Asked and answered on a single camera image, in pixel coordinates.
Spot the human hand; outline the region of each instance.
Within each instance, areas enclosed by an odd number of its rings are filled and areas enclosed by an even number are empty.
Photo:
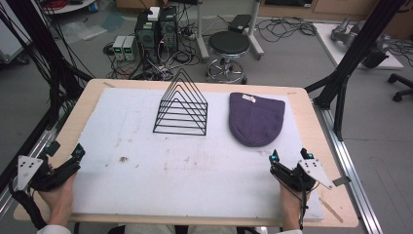
[[[299,217],[302,206],[302,192],[296,192],[280,182],[280,201],[282,204],[283,231],[300,229]]]
[[[40,196],[48,205],[51,213],[48,224],[66,226],[72,214],[73,181],[76,174],[71,176],[61,187],[49,192],[39,191]]]

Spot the purple beanie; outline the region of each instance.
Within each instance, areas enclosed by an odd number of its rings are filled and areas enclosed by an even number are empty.
[[[282,131],[284,111],[282,100],[231,93],[231,133],[245,146],[267,145]]]

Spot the wooden table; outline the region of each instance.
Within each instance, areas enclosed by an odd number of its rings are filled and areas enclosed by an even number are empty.
[[[87,124],[100,94],[105,88],[127,88],[145,90],[165,90],[169,82],[154,81],[127,81],[95,79],[89,82],[75,108],[67,119],[57,141],[61,147],[56,155],[51,158],[51,163],[56,167],[64,162],[70,155],[79,136]],[[318,117],[310,102],[310,98],[302,88],[267,87],[267,86],[242,86],[224,84],[197,83],[201,92],[242,92],[248,94],[287,96],[292,108],[295,122],[301,136],[303,145],[312,149],[323,164],[328,177],[333,180],[340,177],[338,168],[327,144]],[[328,190],[319,186],[316,191],[325,215],[320,222],[306,222],[305,226],[327,227],[356,227],[357,215],[347,193],[345,186],[334,187]],[[48,218],[49,211],[46,204],[35,196],[44,219]],[[18,206],[15,218],[28,220],[25,210]],[[171,223],[171,224],[215,224],[238,226],[281,226],[280,220],[262,220],[259,218],[234,219],[231,218],[200,218],[200,217],[170,217],[170,216],[142,216],[142,215],[108,215],[108,214],[74,214],[73,221],[101,221],[101,222],[132,222],[132,223]]]

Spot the black wire rack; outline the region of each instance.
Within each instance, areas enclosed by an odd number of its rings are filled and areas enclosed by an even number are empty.
[[[174,76],[161,98],[153,132],[207,135],[207,100],[184,69]]]

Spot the floor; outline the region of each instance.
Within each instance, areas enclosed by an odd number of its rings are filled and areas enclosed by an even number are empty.
[[[61,23],[85,21],[87,26],[103,24],[113,13],[109,7],[96,14],[87,10],[67,14]],[[208,19],[206,25],[219,19]],[[110,61],[103,47],[117,35],[133,33],[134,21],[121,20],[119,27],[91,41],[70,44],[72,50],[95,77],[104,78],[111,72]],[[223,29],[217,23],[213,28]],[[253,53],[239,59],[249,85],[306,87],[329,75],[334,64],[317,36],[298,32],[279,42],[270,43],[255,34],[265,55],[257,60]],[[404,68],[397,73],[413,78],[413,67],[405,58],[397,57]],[[206,63],[185,66],[196,82],[206,80]],[[392,101],[395,92],[406,87],[389,84],[392,70],[357,69],[348,84],[343,118],[343,138],[356,166],[363,188],[384,233],[413,233],[413,96],[401,102]],[[3,171],[25,139],[49,107],[49,87],[33,63],[16,62],[0,70],[0,171]],[[319,91],[310,93],[317,97]],[[335,103],[331,105],[334,113]],[[0,221],[1,233],[34,233],[29,222],[13,219],[9,209]],[[82,223],[80,233],[107,233],[114,223]],[[305,233],[366,233],[362,222],[357,228],[311,228]]]

